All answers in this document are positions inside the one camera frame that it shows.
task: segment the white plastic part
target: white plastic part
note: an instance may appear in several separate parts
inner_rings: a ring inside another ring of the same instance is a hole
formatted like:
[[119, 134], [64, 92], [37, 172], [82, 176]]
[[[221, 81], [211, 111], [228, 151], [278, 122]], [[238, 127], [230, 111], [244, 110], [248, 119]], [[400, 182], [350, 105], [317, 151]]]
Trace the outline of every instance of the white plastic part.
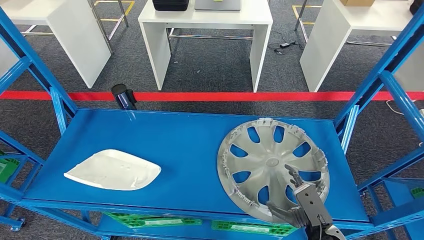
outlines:
[[160, 166], [143, 158], [106, 149], [93, 154], [63, 175], [96, 188], [131, 191], [146, 187], [160, 172]]

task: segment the table leg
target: table leg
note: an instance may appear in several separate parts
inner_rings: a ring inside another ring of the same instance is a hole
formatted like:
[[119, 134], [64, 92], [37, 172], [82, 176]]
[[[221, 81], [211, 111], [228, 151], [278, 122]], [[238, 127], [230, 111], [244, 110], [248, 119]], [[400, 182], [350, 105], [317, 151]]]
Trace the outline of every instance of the table leg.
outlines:
[[253, 26], [253, 39], [249, 58], [254, 93], [258, 90], [259, 78], [261, 77], [262, 65], [264, 64], [270, 33], [271, 25]]
[[333, 1], [324, 1], [300, 57], [310, 92], [318, 91], [351, 31], [351, 25]]
[[88, 88], [111, 52], [86, 0], [68, 0], [47, 18], [48, 26]]
[[157, 89], [161, 90], [171, 59], [167, 30], [161, 22], [140, 22], [140, 27]]
[[15, 53], [0, 38], [0, 78], [18, 62]]

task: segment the gray carpet floor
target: gray carpet floor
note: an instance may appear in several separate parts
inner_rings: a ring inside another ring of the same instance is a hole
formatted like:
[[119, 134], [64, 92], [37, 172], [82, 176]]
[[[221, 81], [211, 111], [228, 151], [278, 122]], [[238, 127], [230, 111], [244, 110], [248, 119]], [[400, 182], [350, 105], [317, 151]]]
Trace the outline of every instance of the gray carpet floor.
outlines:
[[[156, 92], [157, 87], [137, 17], [145, 0], [135, 0], [128, 15], [129, 28], [121, 26], [112, 39], [115, 53], [107, 62], [92, 89], [87, 89], [71, 61], [53, 37], [28, 36], [27, 40], [51, 69], [68, 92], [106, 92], [117, 83], [124, 83], [134, 91]], [[310, 0], [309, 5], [320, 5], [321, 0]], [[269, 43], [298, 41], [304, 45], [300, 32], [293, 31], [296, 23], [292, 5], [302, 0], [272, 0], [271, 13], [274, 24]], [[116, 3], [97, 5], [102, 18], [117, 18]], [[304, 21], [313, 22], [319, 8], [308, 8]], [[112, 22], [104, 22], [106, 31]], [[312, 25], [306, 25], [310, 33]], [[37, 30], [48, 30], [39, 26]], [[250, 31], [178, 29], [177, 33], [249, 36]], [[389, 37], [350, 36], [351, 40], [389, 43]], [[246, 41], [222, 41], [202, 39], [173, 39], [174, 49], [165, 77], [163, 92], [251, 92], [252, 81], [249, 64], [249, 43]], [[345, 45], [325, 78], [320, 91], [354, 91], [370, 69], [381, 58], [386, 48]], [[299, 59], [302, 49], [295, 45], [277, 54], [268, 49], [265, 56], [259, 92], [306, 92], [307, 85]], [[24, 74], [10, 90], [41, 91], [38, 83]], [[117, 108], [114, 102], [77, 102], [79, 107]], [[269, 116], [295, 116], [311, 118], [334, 118], [344, 102], [139, 102], [143, 110], [248, 114]], [[418, 108], [424, 102], [417, 101]], [[22, 144], [47, 158], [59, 139], [59, 130], [49, 101], [0, 100], [0, 127]], [[358, 117], [354, 134], [347, 152], [347, 159], [357, 183], [361, 183], [377, 171], [409, 151], [418, 147], [419, 140], [403, 116], [393, 113], [385, 102], [372, 102]], [[401, 173], [405, 177], [423, 177], [424, 163], [418, 163]], [[382, 189], [378, 196], [387, 209], [390, 201]], [[363, 199], [370, 215], [375, 210], [366, 196]], [[28, 224], [18, 232], [0, 226], [0, 239], [7, 240], [95, 240], [95, 236], [40, 216], [22, 208], [13, 213], [26, 217]], [[401, 227], [395, 230], [398, 239], [406, 239]], [[367, 236], [367, 240], [386, 239], [385, 233]]]

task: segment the black box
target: black box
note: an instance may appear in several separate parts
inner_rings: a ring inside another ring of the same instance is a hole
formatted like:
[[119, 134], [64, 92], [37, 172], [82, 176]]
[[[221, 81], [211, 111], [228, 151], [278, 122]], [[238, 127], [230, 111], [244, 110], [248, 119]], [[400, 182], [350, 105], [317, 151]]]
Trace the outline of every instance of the black box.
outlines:
[[414, 0], [409, 8], [409, 11], [414, 15], [418, 9], [423, 5], [423, 0]]
[[185, 11], [189, 0], [153, 0], [156, 11]]

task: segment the black cylinder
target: black cylinder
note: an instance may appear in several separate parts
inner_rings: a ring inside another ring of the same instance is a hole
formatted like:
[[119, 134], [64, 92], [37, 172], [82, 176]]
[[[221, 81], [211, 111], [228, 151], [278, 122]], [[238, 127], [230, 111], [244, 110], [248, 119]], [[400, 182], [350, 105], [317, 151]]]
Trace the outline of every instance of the black cylinder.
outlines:
[[125, 84], [116, 84], [111, 89], [113, 96], [119, 107], [123, 110], [137, 110], [136, 98], [134, 97], [133, 90], [127, 89]]

